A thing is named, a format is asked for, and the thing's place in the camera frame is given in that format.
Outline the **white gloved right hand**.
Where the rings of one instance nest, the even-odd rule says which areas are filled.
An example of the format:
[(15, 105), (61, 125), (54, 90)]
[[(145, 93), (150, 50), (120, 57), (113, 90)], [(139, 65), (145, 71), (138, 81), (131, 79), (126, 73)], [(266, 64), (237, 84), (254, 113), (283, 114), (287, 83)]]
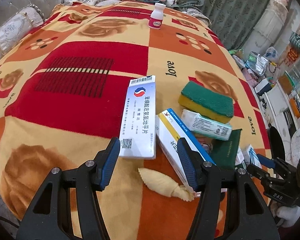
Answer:
[(278, 218), (277, 226), (283, 228), (292, 227), (300, 218), (300, 207), (286, 207), (277, 202), (272, 202), (270, 205), (270, 211), (274, 218)]

